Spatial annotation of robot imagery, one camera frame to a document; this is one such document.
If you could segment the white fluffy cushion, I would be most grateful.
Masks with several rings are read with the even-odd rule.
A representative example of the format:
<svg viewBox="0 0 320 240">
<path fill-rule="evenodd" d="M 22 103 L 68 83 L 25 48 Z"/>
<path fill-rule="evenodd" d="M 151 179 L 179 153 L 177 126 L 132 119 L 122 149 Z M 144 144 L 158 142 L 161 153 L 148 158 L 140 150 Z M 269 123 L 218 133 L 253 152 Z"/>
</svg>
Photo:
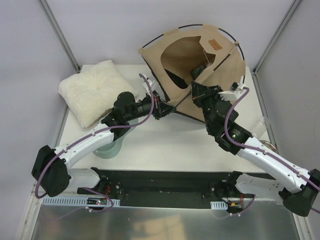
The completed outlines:
<svg viewBox="0 0 320 240">
<path fill-rule="evenodd" d="M 58 86 L 58 93 L 83 129 L 104 116 L 122 92 L 130 92 L 135 97 L 139 94 L 111 60 L 82 70 L 62 80 Z"/>
</svg>

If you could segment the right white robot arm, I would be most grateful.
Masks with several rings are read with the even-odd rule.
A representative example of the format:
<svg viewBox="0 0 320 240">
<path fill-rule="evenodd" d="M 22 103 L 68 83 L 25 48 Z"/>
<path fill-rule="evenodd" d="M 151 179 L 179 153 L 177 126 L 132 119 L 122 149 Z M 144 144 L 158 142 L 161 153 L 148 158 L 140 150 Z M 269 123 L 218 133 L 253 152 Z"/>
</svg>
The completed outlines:
<svg viewBox="0 0 320 240">
<path fill-rule="evenodd" d="M 228 91 L 219 85 L 191 82 L 191 99 L 202 109 L 206 131 L 218 146 L 271 176 L 266 179 L 233 172 L 225 184 L 225 192 L 233 198 L 242 193 L 271 199 L 282 203 L 292 213 L 307 217 L 320 191 L 320 172 L 290 162 L 235 122 L 239 116 L 235 107 L 249 92 L 249 87 L 236 82 Z"/>
</svg>

